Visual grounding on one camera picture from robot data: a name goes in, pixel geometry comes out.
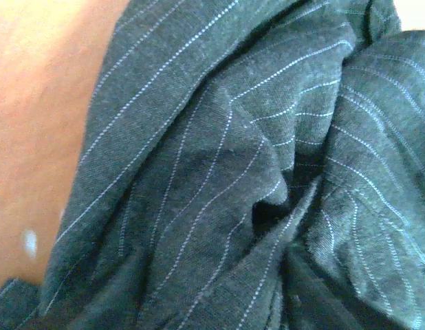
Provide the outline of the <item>dark grey pinstriped shirt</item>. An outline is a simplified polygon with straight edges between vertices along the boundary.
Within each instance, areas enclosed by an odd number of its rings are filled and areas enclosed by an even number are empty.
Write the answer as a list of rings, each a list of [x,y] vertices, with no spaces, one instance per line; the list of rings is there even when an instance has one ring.
[[[425,329],[425,30],[0,1],[0,329]]]

